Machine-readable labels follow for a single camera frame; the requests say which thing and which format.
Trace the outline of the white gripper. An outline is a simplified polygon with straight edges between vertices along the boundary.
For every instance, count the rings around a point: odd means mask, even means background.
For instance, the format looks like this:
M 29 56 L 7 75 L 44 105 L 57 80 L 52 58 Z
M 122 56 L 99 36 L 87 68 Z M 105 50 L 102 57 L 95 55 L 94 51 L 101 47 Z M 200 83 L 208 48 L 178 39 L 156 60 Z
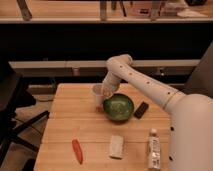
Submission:
M 119 89 L 119 85 L 120 80 L 118 78 L 105 78 L 102 82 L 101 93 L 109 98 Z

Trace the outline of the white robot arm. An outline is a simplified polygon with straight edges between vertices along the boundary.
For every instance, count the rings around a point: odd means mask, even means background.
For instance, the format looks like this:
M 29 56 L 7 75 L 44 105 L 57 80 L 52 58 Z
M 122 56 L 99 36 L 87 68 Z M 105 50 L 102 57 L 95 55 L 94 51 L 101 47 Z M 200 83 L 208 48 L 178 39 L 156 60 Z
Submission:
M 132 62 L 128 54 L 106 61 L 104 92 L 115 93 L 125 80 L 170 115 L 169 171 L 213 171 L 213 99 L 185 94 L 136 71 Z

